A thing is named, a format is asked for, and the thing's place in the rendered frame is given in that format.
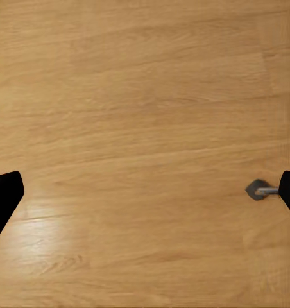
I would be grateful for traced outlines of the swivel chair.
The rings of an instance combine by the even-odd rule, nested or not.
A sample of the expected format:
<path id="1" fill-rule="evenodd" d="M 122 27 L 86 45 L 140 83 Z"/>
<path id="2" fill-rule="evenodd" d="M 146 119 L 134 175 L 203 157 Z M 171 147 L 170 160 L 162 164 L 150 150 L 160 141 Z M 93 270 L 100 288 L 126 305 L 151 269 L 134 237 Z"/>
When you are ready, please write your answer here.
<path id="1" fill-rule="evenodd" d="M 279 187 L 268 187 L 261 179 L 254 180 L 245 191 L 248 193 L 248 196 L 258 201 L 263 196 L 280 196 L 278 193 Z"/>

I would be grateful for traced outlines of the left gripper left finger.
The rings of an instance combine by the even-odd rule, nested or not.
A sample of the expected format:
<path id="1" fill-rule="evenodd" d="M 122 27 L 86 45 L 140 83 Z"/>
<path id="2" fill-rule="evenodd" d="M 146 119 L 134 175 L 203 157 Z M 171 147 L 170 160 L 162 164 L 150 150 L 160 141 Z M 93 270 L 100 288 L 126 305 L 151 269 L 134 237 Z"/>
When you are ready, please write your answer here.
<path id="1" fill-rule="evenodd" d="M 0 233 L 24 195 L 21 174 L 13 171 L 0 175 Z"/>

